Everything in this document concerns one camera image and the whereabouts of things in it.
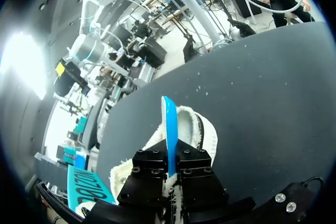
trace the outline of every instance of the teal component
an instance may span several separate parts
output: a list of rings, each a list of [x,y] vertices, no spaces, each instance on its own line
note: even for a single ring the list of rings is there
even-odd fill
[[[116,203],[97,173],[72,165],[68,166],[67,190],[68,206],[72,211],[76,211],[76,207],[82,202],[94,202],[95,198],[112,204]]]
[[[179,138],[177,127],[177,111],[175,103],[168,97],[162,99],[162,113],[164,116],[166,141],[168,151],[168,175],[173,176],[176,173],[176,145]]]
[[[80,148],[65,146],[63,161],[65,161],[68,164],[73,165],[75,162],[75,158],[76,158],[76,151],[79,151],[79,150]]]

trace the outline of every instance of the person's hand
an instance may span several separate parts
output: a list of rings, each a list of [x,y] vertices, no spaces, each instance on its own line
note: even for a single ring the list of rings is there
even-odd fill
[[[306,8],[306,11],[310,11],[310,5],[308,4],[307,0],[303,0],[302,5]]]
[[[261,0],[264,4],[267,4],[269,5],[270,4],[270,1],[269,0]]]

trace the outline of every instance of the yellow label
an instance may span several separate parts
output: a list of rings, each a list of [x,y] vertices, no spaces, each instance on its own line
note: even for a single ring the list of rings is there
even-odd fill
[[[64,71],[65,71],[65,67],[63,66],[62,62],[60,62],[60,63],[57,65],[55,71],[56,71],[56,73],[58,74],[58,76],[61,76],[61,75],[64,73]]]

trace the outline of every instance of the black component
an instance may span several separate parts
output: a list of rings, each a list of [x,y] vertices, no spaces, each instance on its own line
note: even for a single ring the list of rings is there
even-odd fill
[[[82,207],[81,211],[82,211],[84,217],[86,217],[88,215],[88,213],[90,212],[90,210],[87,209],[86,207]]]
[[[245,38],[248,36],[251,36],[253,34],[256,34],[256,32],[247,24],[243,23],[243,22],[239,22],[233,19],[228,19],[228,21],[233,25],[236,26],[239,31],[240,31],[240,35]]]
[[[65,68],[65,71],[61,76],[57,76],[54,82],[55,93],[60,97],[65,97],[76,82],[81,87],[82,94],[87,95],[90,88],[87,81],[80,76],[80,69],[73,62],[66,64],[66,62],[61,59],[60,63]]]
[[[175,0],[175,1],[181,8],[184,6],[184,3],[182,0]],[[178,10],[178,7],[174,4],[172,0],[166,0],[166,2],[168,3],[172,11]]]
[[[236,223],[297,223],[304,220],[306,211],[311,205],[314,193],[310,191],[303,183],[291,183],[281,191],[286,196],[284,202],[276,202],[274,198],[262,206],[253,210],[250,214],[241,219],[232,221]],[[288,203],[294,202],[296,209],[294,212],[287,212]]]
[[[243,22],[239,22],[237,20],[233,20],[231,13],[226,8],[226,6],[225,6],[225,4],[224,4],[224,2],[222,0],[215,0],[215,1],[217,1],[221,5],[223,11],[225,12],[225,14],[228,17],[227,21],[229,21],[232,26],[235,26],[235,27],[237,27],[239,29],[240,35],[243,38],[251,36],[253,34],[256,34],[256,32],[249,25],[247,25],[247,24],[245,24]]]
[[[165,141],[145,151],[137,151],[132,161],[132,174],[119,193],[119,204],[141,208],[163,208],[165,200],[162,197],[162,187],[167,172]]]
[[[178,141],[176,146],[176,168],[183,169],[204,168],[211,166],[211,158],[207,152],[199,151],[183,141]]]
[[[121,25],[116,26],[112,30],[112,33],[121,40],[124,46],[127,45],[128,39],[132,37],[132,33]],[[104,41],[106,41],[116,51],[118,51],[119,48],[121,47],[119,41],[112,35],[107,36],[107,38],[104,39]]]
[[[64,221],[67,223],[81,223],[83,221],[79,215],[63,205],[62,202],[48,190],[43,182],[40,182],[36,187],[45,201],[48,202],[50,207],[60,215]]]
[[[78,139],[78,134],[75,134],[73,131],[68,131],[68,138],[76,141]]]
[[[310,183],[314,180],[319,181],[320,184],[321,184],[321,188],[323,187],[323,179],[321,177],[311,177],[311,178],[307,179],[305,182],[303,182],[303,185],[308,186],[308,183]]]
[[[194,46],[193,46],[193,42],[194,42],[193,36],[189,35],[187,42],[183,48],[183,55],[184,55],[185,63],[191,61],[196,54]]]
[[[146,40],[145,46],[141,48],[136,56],[140,56],[151,67],[158,68],[164,64],[166,54],[166,50],[164,50],[164,48],[151,37]]]
[[[234,6],[236,7],[238,14],[243,17],[243,18],[247,18],[250,17],[251,14],[247,8],[246,2],[245,0],[232,0]],[[254,15],[260,14],[261,13],[261,9],[255,5],[250,5],[251,6],[251,10],[252,13]]]
[[[177,211],[172,207],[172,201],[176,199],[162,196],[167,172],[166,141],[147,150],[138,150],[132,161],[132,173],[118,196],[119,205],[97,200],[91,211],[82,208],[86,216],[84,220],[57,201],[43,183],[38,188],[51,207],[68,223],[171,223],[174,221],[172,215]],[[181,214],[186,224],[302,222],[307,218],[306,213],[314,198],[308,183],[314,180],[322,182],[320,177],[313,177],[301,183],[291,183],[281,191],[286,197],[283,202],[272,198],[253,210],[255,202],[251,197],[228,204],[226,190],[214,174],[211,158],[204,149],[198,150],[179,140],[176,172],[177,181],[173,188],[182,186]],[[296,208],[288,208],[289,203]],[[167,209],[166,215],[163,214],[164,208]]]
[[[83,224],[151,224],[155,223],[156,212],[152,209],[129,208],[97,200]]]

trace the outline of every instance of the white cable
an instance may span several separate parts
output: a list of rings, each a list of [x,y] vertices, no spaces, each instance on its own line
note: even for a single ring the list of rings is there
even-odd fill
[[[258,5],[257,3],[253,2],[252,0],[247,0],[247,1],[249,1],[251,4],[253,4],[253,5],[255,5],[255,6],[259,7],[260,9],[263,9],[263,10],[268,11],[268,12],[271,12],[271,13],[291,13],[291,12],[293,12],[294,10],[296,10],[297,8],[299,8],[300,5],[301,5],[302,2],[303,2],[303,0],[300,0],[296,6],[294,6],[294,7],[291,8],[291,9],[288,9],[288,10],[273,10],[273,9],[269,9],[269,8],[263,7],[263,6],[261,6],[261,5]]]
[[[135,4],[138,5],[140,8],[144,9],[146,12],[148,12],[148,13],[152,13],[151,10],[149,10],[149,8],[148,8],[147,6],[146,6],[146,8],[145,8],[145,7],[143,7],[142,5],[140,5],[139,3],[137,3],[137,2],[135,2],[135,1],[133,1],[133,0],[126,0],[126,1],[135,3]]]
[[[220,23],[220,26],[222,27],[222,29],[223,29],[224,31],[221,30],[221,28],[219,27],[219,24],[215,21],[215,18],[210,14],[209,10],[207,9],[207,6],[206,6],[205,2],[204,2],[203,0],[198,0],[198,1],[201,3],[201,5],[204,6],[203,9],[205,9],[205,11],[208,13],[208,15],[210,16],[210,18],[211,18],[212,21],[214,22],[214,24],[217,26],[217,28],[218,28],[219,31],[220,31],[220,34],[223,34],[223,35],[225,34],[225,36],[228,37],[228,35],[226,34],[226,31],[225,31],[225,29],[224,29],[222,23],[220,23],[220,21],[218,20],[219,23]]]
[[[200,40],[202,46],[204,47],[204,50],[207,51],[207,50],[206,50],[206,46],[205,46],[205,44],[204,44],[204,42],[203,42],[203,39],[201,38],[201,36],[200,36],[200,34],[198,33],[198,31],[197,31],[196,27],[194,26],[194,24],[193,24],[193,23],[191,22],[191,20],[189,19],[188,15],[185,13],[185,11],[182,10],[181,6],[180,6],[175,0],[171,0],[171,1],[174,3],[174,5],[176,5],[177,8],[179,8],[179,9],[181,10],[182,15],[186,18],[186,20],[190,23],[190,25],[191,25],[191,26],[193,27],[193,29],[195,30],[195,33],[197,34],[197,36],[198,36],[198,38],[199,38],[199,40]]]

